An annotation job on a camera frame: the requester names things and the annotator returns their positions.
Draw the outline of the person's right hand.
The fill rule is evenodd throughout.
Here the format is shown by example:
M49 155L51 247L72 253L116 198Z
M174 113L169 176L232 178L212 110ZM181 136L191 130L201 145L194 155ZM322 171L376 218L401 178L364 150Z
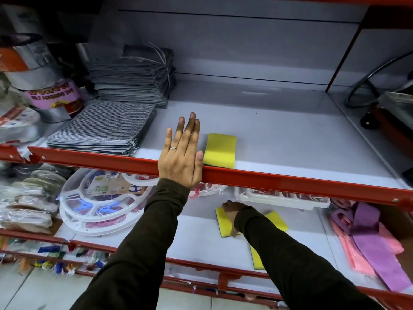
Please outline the person's right hand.
M226 201L221 206L226 217L229 219L230 223L232 224L232 230L234 230L235 232L238 232L238 230L235 227L235 218L242 209L247 208L247 207L248 206L243 203L233 202L230 200Z

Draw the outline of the yellow green scrub sponge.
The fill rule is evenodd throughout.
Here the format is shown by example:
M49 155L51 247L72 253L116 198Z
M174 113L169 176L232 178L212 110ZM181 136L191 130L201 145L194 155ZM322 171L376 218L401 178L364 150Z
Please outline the yellow green scrub sponge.
M234 169L236 143L236 136L209 133L204 151L204 164Z
M282 219L282 217L276 212L272 211L264 215L268 220L272 222L272 224L280 229L283 232L286 232L288 230L288 226L285 223L285 221Z
M265 270L258 252L250 245L251 259L254 270Z
M226 212L224 208L215 210L221 238L236 237L242 233L235 228L235 217L238 210Z

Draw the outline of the person's left forearm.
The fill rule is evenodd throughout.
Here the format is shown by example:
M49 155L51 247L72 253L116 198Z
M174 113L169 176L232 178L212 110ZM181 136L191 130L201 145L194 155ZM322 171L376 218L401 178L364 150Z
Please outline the person's left forearm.
M160 179L141 218L70 310L156 310L167 251L194 186Z

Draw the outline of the person's right forearm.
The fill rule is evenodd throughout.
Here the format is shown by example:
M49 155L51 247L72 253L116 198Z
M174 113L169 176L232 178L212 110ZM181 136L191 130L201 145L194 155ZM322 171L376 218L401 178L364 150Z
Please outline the person's right forearm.
M261 258L290 310L383 310L326 259L277 228L255 208L233 203L233 226Z

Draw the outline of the white round peg hanger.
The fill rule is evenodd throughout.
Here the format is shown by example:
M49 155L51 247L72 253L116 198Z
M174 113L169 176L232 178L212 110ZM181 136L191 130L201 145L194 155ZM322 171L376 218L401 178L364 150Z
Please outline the white round peg hanger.
M141 186L141 187L156 186L159 182L159 178L154 177L154 176L137 175L137 174L130 174L130 173L121 173L121 174L122 174L122 177L132 186ZM189 193L189 198L194 199L196 197L205 197L205 196L210 196L214 194L223 194L227 187L228 186L225 186L225 185L201 182L200 184L196 185L196 187L191 190L191 192Z
M121 173L97 169L78 169L64 184L59 195L59 214L77 234L103 236L129 228L141 218L144 206L156 186L142 194L87 196L85 189L93 176Z

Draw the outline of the tied stack of grey cloths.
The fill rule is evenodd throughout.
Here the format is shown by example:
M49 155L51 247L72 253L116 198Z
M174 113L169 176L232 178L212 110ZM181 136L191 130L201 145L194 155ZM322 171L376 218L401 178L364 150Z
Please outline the tied stack of grey cloths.
M120 57L90 57L85 64L99 99L166 109L177 84L173 62L172 49L149 43L127 45Z

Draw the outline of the cardboard product label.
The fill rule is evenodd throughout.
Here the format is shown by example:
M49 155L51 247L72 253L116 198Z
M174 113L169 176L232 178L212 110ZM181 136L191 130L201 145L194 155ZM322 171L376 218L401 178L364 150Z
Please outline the cardboard product label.
M108 173L93 176L87 184L85 194L87 196L106 196L120 194L142 194L145 187L135 186L127 182L121 173Z

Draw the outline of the pink label tape roll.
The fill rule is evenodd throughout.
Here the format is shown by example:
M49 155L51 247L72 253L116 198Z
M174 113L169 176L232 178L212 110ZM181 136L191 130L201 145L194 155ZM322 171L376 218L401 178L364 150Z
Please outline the pink label tape roll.
M23 95L47 124L71 120L84 108L78 87L68 78L48 88L23 91Z

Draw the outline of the pink plastic strip bundle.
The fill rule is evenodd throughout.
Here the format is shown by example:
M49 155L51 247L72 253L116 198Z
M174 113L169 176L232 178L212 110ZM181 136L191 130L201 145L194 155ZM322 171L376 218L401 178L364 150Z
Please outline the pink plastic strip bundle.
M350 236L346 234L332 219L330 219L333 230L338 235L340 243L344 249L347 260L351 268L366 276L375 276L376 273L370 263L360 253ZM379 234L384 238L390 247L393 255L398 255L404 252L401 243L388 231L384 224L379 222Z

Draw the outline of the purple plastic strip bundle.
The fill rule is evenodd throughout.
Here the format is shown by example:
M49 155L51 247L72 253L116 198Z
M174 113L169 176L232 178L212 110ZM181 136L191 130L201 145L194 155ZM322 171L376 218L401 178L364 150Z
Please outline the purple plastic strip bundle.
M350 236L360 253L373 267L375 277L390 291L400 293L413 287L412 280L397 259L398 255L405 253L405 248L403 247L404 252L401 254L392 254L386 240L379 234L380 215L378 208L358 202L352 208L335 209L330 214L330 219Z

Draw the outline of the red label tape roll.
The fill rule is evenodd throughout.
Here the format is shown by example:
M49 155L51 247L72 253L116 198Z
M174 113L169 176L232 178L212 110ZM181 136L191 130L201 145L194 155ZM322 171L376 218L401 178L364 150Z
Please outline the red label tape roll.
M0 105L0 144L28 143L42 135L37 111L23 105Z

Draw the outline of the silver tape roll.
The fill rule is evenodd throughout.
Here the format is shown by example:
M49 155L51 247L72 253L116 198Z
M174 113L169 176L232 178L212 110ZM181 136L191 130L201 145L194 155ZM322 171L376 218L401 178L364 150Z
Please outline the silver tape roll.
M43 37L35 33L0 34L0 72L19 90L48 88L65 78Z

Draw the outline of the row of coloured small items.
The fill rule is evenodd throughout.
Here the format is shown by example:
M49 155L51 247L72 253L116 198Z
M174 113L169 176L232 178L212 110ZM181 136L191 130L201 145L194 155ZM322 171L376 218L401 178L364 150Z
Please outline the row of coloured small items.
M14 263L20 274L37 268L57 276L77 274L93 277L110 257L108 252L71 244L0 236L0 265Z

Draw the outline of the red and black tool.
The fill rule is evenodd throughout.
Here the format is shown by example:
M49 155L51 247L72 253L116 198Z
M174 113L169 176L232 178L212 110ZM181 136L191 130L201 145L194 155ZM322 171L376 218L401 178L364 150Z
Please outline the red and black tool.
M364 129L381 132L396 148L413 159L413 130L377 102L369 105L359 122Z

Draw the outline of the steel pan with rim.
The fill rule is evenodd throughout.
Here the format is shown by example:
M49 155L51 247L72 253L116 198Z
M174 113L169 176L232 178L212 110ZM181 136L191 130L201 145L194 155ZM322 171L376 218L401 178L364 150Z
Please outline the steel pan with rim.
M378 98L382 91L398 89L411 79L413 79L413 50L389 59L383 65L375 67L364 75L352 86L344 100L344 106L346 108L368 106L370 102L363 103L359 99L352 100L354 94L357 97L372 95L373 98Z

